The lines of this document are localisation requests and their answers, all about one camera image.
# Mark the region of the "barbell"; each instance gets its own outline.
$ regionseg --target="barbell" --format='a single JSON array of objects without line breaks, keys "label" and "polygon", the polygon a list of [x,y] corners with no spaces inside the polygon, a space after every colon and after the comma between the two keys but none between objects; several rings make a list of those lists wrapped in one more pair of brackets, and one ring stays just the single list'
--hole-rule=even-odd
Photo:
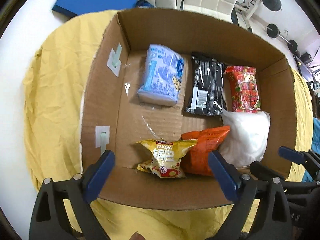
[{"label": "barbell", "polygon": [[277,38],[277,37],[280,37],[281,39],[283,39],[284,41],[286,41],[288,43],[288,48],[289,50],[292,52],[292,53],[296,53],[298,51],[298,44],[296,43],[296,41],[294,40],[287,40],[286,38],[284,38],[281,34],[280,34],[280,31],[278,29],[278,27],[273,24],[273,23],[270,23],[268,26],[267,26],[267,34],[270,38]]}]

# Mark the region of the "yellow chip bag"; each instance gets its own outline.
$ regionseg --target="yellow chip bag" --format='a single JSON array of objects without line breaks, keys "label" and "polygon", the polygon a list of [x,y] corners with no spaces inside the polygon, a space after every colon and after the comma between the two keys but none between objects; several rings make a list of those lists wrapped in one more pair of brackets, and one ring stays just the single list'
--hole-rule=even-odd
[{"label": "yellow chip bag", "polygon": [[193,147],[197,140],[184,140],[165,142],[157,140],[145,140],[137,142],[152,152],[151,160],[140,163],[139,171],[152,172],[160,178],[184,178],[184,172],[180,168],[181,158]]}]

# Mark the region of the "orange snack bag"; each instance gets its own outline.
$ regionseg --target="orange snack bag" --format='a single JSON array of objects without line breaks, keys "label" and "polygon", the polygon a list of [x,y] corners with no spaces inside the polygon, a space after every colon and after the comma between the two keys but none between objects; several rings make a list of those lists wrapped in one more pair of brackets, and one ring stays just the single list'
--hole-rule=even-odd
[{"label": "orange snack bag", "polygon": [[229,131],[230,126],[223,126],[182,134],[182,140],[198,139],[197,144],[181,159],[183,170],[187,173],[213,176],[208,165],[209,152],[218,148]]}]

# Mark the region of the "yellow fabric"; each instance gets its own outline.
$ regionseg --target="yellow fabric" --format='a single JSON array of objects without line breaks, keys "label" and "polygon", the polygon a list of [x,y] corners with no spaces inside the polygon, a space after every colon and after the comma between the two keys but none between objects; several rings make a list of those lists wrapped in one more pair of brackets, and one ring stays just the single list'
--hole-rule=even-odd
[{"label": "yellow fabric", "polygon": [[[80,169],[79,114],[81,97],[92,59],[105,27],[116,11],[73,18],[53,33],[36,52],[24,79],[25,146],[33,184],[39,190],[44,178],[70,179]],[[293,71],[297,102],[296,150],[311,147],[313,120],[308,88]],[[301,181],[304,168],[292,165],[289,180]],[[66,203],[71,224],[76,222]],[[248,231],[257,210],[254,202],[244,230]],[[232,206],[179,211],[143,210],[98,199],[91,207],[112,239],[127,240],[138,231],[146,240],[202,240],[218,231]]]}]

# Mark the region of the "weight plate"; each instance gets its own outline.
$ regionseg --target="weight plate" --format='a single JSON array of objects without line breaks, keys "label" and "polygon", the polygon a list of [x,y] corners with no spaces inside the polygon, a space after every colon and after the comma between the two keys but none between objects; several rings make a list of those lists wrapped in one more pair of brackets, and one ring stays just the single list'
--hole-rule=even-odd
[{"label": "weight plate", "polygon": [[262,3],[270,11],[277,12],[281,9],[281,1],[280,0],[262,0]]},{"label": "weight plate", "polygon": [[292,53],[296,53],[298,50],[298,44],[294,40],[289,40],[288,48]]},{"label": "weight plate", "polygon": [[268,26],[267,26],[267,34],[270,38],[276,38],[279,36],[279,29],[278,27],[273,24],[273,23],[270,23]]}]

